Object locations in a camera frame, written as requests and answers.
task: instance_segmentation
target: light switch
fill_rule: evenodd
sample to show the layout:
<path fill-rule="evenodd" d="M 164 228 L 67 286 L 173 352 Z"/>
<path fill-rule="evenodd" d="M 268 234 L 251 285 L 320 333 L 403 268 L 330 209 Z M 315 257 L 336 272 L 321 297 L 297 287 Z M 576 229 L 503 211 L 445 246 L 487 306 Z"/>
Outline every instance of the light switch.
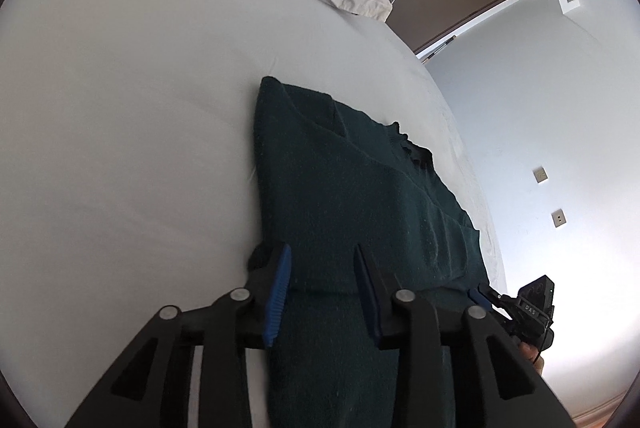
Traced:
<path fill-rule="evenodd" d="M 556 228 L 566 223 L 566 218 L 564 217 L 564 212 L 562 210 L 553 212 L 551 216 L 554 218 L 554 224 L 556 225 Z"/>
<path fill-rule="evenodd" d="M 538 184 L 542 183 L 543 181 L 546 181 L 547 179 L 549 179 L 546 176 L 546 172 L 545 169 L 540 167 L 537 168 L 533 171 L 533 176 L 536 178 L 536 181 L 538 181 Z"/>

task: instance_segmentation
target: metal screw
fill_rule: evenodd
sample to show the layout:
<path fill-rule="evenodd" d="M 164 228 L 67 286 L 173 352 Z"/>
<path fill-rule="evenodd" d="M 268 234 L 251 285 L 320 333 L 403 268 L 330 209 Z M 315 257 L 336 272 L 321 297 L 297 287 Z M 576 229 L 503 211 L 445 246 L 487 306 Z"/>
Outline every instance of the metal screw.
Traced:
<path fill-rule="evenodd" d="M 178 308 L 174 305 L 166 305 L 162 307 L 158 316 L 163 320 L 173 320 L 178 315 Z"/>
<path fill-rule="evenodd" d="M 238 289 L 234 289 L 231 291 L 231 300 L 235 300 L 236 302 L 243 302 L 251 296 L 251 292 L 244 287 L 238 287 Z"/>
<path fill-rule="evenodd" d="M 415 293 L 413 291 L 409 291 L 408 289 L 401 289 L 400 291 L 396 291 L 396 298 L 398 298 L 401 302 L 412 302 L 415 300 Z"/>
<path fill-rule="evenodd" d="M 481 320 L 486 316 L 486 311 L 479 305 L 472 305 L 466 311 L 469 313 L 471 318 L 475 318 L 476 320 Z"/>

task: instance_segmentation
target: green knit fabric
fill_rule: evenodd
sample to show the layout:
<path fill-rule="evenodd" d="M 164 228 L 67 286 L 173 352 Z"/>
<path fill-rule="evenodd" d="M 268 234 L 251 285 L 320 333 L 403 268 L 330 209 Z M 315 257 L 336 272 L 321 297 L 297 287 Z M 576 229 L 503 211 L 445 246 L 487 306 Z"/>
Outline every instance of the green knit fabric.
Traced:
<path fill-rule="evenodd" d="M 329 95 L 264 78 L 254 123 L 264 244 L 291 246 L 280 334 L 269 353 L 274 428 L 388 428 L 398 352 L 378 351 L 353 275 L 360 244 L 402 286 L 462 310 L 488 283 L 479 232 L 431 153 Z M 449 377 L 447 351 L 444 366 Z M 453 423 L 450 382 L 443 400 Z"/>

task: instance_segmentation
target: human hand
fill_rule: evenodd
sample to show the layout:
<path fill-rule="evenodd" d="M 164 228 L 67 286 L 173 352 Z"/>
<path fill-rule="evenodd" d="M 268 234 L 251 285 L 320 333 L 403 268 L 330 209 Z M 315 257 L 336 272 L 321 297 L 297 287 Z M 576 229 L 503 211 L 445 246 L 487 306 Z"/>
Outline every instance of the human hand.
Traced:
<path fill-rule="evenodd" d="M 537 348 L 532 347 L 529 344 L 526 344 L 524 342 L 522 342 L 519 346 L 518 346 L 520 353 L 527 358 L 527 360 L 529 360 L 531 363 L 533 363 L 533 368 L 535 368 L 536 372 L 539 373 L 540 376 L 542 376 L 542 369 L 545 366 L 545 360 L 543 360 L 542 358 L 538 357 L 539 355 L 539 351 Z"/>

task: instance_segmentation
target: bed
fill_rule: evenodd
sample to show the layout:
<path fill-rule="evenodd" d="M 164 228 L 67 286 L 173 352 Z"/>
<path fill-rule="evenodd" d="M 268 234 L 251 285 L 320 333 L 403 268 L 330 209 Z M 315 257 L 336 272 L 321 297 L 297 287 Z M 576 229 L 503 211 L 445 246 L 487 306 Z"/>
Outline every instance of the bed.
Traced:
<path fill-rule="evenodd" d="M 64 426 L 160 307 L 243 284 L 266 75 L 429 148 L 506 289 L 449 108 L 382 22 L 319 0 L 6 0 L 0 65 L 0 364 L 41 428 Z M 260 354 L 248 363 L 254 426 L 267 426 Z"/>

